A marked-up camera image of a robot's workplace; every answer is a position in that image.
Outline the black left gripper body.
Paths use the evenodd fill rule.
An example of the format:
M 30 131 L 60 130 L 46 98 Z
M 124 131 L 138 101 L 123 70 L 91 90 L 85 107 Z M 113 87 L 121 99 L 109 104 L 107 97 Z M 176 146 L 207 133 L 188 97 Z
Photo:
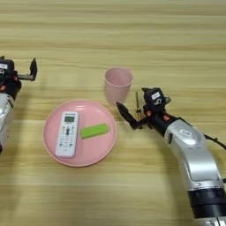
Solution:
M 34 80 L 33 75 L 12 75 L 5 76 L 0 75 L 0 94 L 8 94 L 13 100 L 17 98 L 17 95 L 22 88 L 22 80 Z

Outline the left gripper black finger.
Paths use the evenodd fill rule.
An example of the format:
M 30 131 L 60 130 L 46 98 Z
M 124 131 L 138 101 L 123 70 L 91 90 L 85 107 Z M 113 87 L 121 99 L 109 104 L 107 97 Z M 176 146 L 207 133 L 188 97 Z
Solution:
M 36 63 L 36 59 L 34 58 L 30 64 L 30 76 L 31 76 L 31 80 L 35 80 L 36 79 L 36 75 L 38 72 L 38 68 L 37 68 L 37 63 Z

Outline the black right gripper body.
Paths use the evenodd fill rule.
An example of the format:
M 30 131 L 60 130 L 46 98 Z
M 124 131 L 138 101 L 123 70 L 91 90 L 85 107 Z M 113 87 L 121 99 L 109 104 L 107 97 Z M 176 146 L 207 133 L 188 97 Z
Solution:
M 156 129 L 164 136 L 167 128 L 177 121 L 177 117 L 167 112 L 165 106 L 171 101 L 169 97 L 158 98 L 157 104 L 154 101 L 148 102 L 143 106 L 145 117 L 139 121 L 132 122 L 132 129 L 138 129 L 146 124 L 150 129 Z

